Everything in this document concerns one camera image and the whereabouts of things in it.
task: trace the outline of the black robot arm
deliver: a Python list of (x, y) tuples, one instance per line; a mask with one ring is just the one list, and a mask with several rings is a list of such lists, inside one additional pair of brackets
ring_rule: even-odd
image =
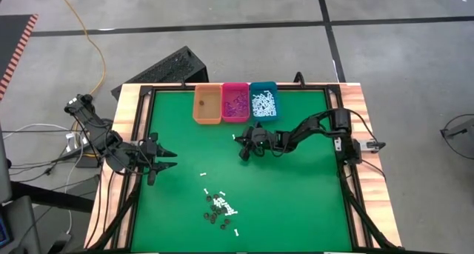
[[(331, 130), (327, 130), (321, 123), (326, 118), (330, 120)], [(270, 150), (273, 155), (275, 152), (281, 154), (292, 152), (301, 141), (309, 136), (322, 134), (335, 139), (336, 150), (345, 161), (361, 163), (360, 144), (351, 137), (351, 133), (350, 111), (338, 108), (309, 116), (290, 132), (275, 131), (271, 133), (257, 122), (254, 127), (247, 127), (242, 136), (236, 137), (235, 141), (242, 144), (243, 147), (239, 155), (244, 161), (247, 161), (250, 153), (262, 156), (265, 150)]]
[[(64, 111), (89, 132), (87, 138), (90, 145), (105, 158), (110, 168), (119, 174), (122, 170), (126, 173), (147, 174), (148, 184), (153, 185), (160, 171), (176, 165), (175, 162), (155, 162), (156, 157), (176, 157), (175, 153), (157, 144), (158, 133), (151, 133), (138, 142), (123, 142), (122, 137), (111, 129), (112, 124), (104, 122), (96, 115), (91, 95), (77, 95), (67, 103)], [(138, 173), (133, 170), (134, 167), (148, 167), (149, 170), (146, 173)]]

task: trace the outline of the pile of small parts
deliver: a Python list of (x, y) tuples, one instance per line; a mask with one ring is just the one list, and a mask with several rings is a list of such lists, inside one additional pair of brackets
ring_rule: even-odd
[(248, 115), (248, 94), (240, 92), (233, 102), (224, 103), (224, 115), (229, 117)]
[[(206, 196), (207, 202), (212, 202), (213, 204), (210, 205), (210, 209), (212, 213), (205, 213), (204, 218), (209, 220), (211, 224), (215, 224), (217, 218), (224, 214), (225, 216), (230, 216), (237, 214), (238, 212), (235, 211), (223, 198), (221, 198), (218, 194), (214, 194), (213, 196), (207, 195)], [(225, 230), (226, 226), (230, 224), (230, 219), (224, 219), (224, 222), (220, 225), (220, 228)], [(238, 236), (237, 229), (234, 229), (236, 236)]]
[(276, 116), (275, 99), (270, 91), (265, 90), (260, 95), (253, 95), (252, 111), (256, 117)]

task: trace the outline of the green table surface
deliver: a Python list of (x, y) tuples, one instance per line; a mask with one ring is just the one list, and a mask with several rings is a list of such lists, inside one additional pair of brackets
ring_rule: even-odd
[[(178, 154), (169, 159), (178, 165), (159, 173), (152, 187), (142, 181), (133, 252), (351, 250), (329, 138), (311, 136), (280, 158), (267, 151), (243, 162), (232, 135), (241, 135), (248, 124), (197, 124), (193, 97), (194, 92), (156, 94), (150, 132)], [(263, 123), (270, 131), (291, 130), (327, 109), (322, 92), (281, 91), (279, 97), (281, 118)], [(204, 188), (210, 195), (224, 192), (238, 214), (220, 215), (215, 224), (205, 220), (211, 203)], [(222, 230), (226, 218), (231, 223)]]

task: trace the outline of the orange bin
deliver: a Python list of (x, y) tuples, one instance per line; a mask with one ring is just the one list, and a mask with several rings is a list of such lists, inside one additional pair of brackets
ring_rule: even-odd
[(220, 84), (196, 85), (193, 118), (198, 124), (219, 124), (221, 122)]

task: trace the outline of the blue bin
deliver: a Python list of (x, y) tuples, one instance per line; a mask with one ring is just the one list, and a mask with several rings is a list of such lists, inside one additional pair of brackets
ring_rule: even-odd
[[(253, 115), (253, 105), (252, 105), (252, 99), (253, 95), (260, 95), (260, 94), (265, 94), (265, 91), (270, 91), (270, 93), (273, 96), (273, 100), (275, 101), (275, 109), (276, 109), (276, 115), (275, 116), (263, 116), (263, 117), (258, 117)], [(250, 105), (252, 106), (252, 117), (255, 121), (275, 121), (278, 119), (278, 113), (279, 113), (279, 101), (278, 101), (278, 87), (274, 81), (268, 81), (268, 82), (258, 82), (258, 83), (252, 83), (250, 84)]]

